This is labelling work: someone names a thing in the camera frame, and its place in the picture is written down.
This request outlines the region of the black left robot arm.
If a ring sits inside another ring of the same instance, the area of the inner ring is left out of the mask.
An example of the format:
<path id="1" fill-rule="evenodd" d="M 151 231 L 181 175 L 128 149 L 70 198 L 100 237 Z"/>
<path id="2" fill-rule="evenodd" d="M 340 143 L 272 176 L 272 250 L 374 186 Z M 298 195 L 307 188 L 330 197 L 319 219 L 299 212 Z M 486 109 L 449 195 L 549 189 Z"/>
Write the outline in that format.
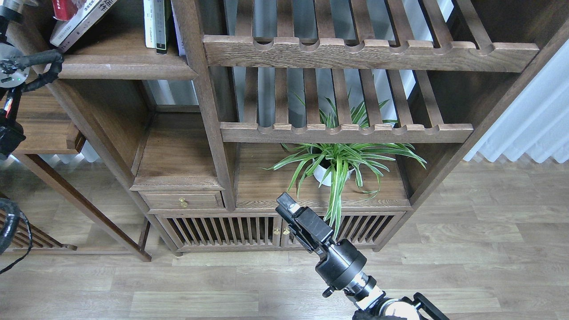
<path id="1" fill-rule="evenodd" d="M 22 23 L 25 5 L 37 7 L 39 1 L 3 0 L 0 4 L 1 97 L 6 97 L 0 120 L 1 160 L 6 160 L 26 139 L 23 127 L 16 121 L 22 94 L 53 83 L 58 79 L 64 62 L 57 49 L 23 55 L 8 42 L 9 24 Z"/>

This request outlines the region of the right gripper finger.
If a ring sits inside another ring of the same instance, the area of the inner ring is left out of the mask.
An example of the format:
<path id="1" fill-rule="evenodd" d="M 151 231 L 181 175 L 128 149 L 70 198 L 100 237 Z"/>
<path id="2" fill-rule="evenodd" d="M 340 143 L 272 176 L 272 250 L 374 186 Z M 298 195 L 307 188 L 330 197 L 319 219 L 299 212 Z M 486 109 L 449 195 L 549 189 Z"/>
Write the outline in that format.
<path id="1" fill-rule="evenodd" d="M 293 220 L 295 213 L 300 210 L 300 205 L 286 192 L 283 192 L 277 199 L 278 207 L 276 212 L 284 220 Z"/>

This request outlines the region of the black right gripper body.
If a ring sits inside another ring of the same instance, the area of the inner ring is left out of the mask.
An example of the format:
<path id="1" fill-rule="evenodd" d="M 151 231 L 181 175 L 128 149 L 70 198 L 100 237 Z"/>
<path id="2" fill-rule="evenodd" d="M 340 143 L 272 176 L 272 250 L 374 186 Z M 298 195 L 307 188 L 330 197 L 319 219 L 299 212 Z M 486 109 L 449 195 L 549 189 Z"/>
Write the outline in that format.
<path id="1" fill-rule="evenodd" d="M 362 270 L 367 259 L 347 239 L 336 242 L 333 229 L 313 210 L 289 207 L 287 223 L 303 247 L 319 256 L 315 270 L 329 290 L 363 290 L 366 287 L 368 277 Z"/>

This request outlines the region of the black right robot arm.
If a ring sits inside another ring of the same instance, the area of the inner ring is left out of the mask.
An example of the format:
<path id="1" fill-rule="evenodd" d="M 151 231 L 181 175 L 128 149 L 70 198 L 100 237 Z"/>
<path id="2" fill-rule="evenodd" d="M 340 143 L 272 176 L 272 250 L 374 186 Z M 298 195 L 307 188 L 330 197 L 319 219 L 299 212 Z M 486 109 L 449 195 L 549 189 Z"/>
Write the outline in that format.
<path id="1" fill-rule="evenodd" d="M 277 198 L 276 212 L 288 223 L 291 233 L 308 252 L 320 260 L 315 270 L 327 284 L 328 297 L 336 290 L 344 292 L 362 320 L 446 320 L 445 315 L 421 293 L 414 298 L 386 296 L 376 280 L 364 272 L 367 258 L 347 239 L 333 238 L 333 229 L 309 207 L 302 207 L 284 192 Z"/>

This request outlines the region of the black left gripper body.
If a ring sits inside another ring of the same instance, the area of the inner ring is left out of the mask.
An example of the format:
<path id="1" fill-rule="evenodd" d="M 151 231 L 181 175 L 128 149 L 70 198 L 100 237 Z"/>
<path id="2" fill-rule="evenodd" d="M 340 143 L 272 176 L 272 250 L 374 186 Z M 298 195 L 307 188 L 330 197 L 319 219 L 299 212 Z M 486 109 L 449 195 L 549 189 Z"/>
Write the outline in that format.
<path id="1" fill-rule="evenodd" d="M 21 23 L 23 21 L 24 6 L 38 6 L 38 0 L 1 0 L 0 16 L 8 21 Z"/>

